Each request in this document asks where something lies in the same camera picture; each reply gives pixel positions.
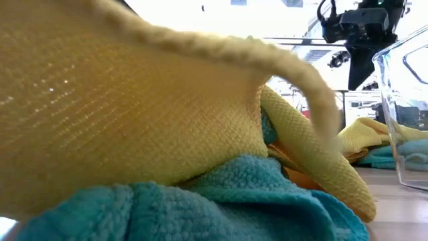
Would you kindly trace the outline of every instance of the table surface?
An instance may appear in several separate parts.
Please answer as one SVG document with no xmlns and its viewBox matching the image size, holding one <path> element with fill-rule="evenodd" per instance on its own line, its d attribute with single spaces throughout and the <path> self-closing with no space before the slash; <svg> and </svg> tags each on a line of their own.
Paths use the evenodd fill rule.
<svg viewBox="0 0 428 241">
<path fill-rule="evenodd" d="M 428 192 L 401 185 L 393 170 L 356 170 L 377 205 L 376 218 L 367 224 L 370 240 L 428 240 Z"/>
</svg>

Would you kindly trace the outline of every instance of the black camera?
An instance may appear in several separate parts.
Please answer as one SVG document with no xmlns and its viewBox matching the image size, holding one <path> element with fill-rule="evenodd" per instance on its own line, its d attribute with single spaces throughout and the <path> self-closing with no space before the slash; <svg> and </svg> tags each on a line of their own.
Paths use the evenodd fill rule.
<svg viewBox="0 0 428 241">
<path fill-rule="evenodd" d="M 357 89 L 375 70 L 373 56 L 395 43 L 394 34 L 400 18 L 405 12 L 407 0 L 364 0 L 355 10 L 336 13 L 335 0 L 329 18 L 320 11 L 325 0 L 318 7 L 322 37 L 331 44 L 346 40 L 345 48 L 350 56 L 348 89 Z"/>
</svg>

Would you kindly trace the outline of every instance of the blue towel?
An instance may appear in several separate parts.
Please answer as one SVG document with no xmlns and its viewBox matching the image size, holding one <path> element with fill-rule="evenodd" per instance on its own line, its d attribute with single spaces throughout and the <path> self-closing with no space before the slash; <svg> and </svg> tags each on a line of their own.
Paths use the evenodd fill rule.
<svg viewBox="0 0 428 241">
<path fill-rule="evenodd" d="M 237 157 L 190 190 L 93 187 L 30 220 L 18 240 L 368 240 L 335 197 L 300 189 L 275 159 Z"/>
<path fill-rule="evenodd" d="M 428 139 L 407 141 L 398 147 L 398 154 L 404 157 L 407 170 L 428 171 Z M 373 149 L 357 165 L 395 169 L 393 150 L 391 146 Z"/>
</svg>

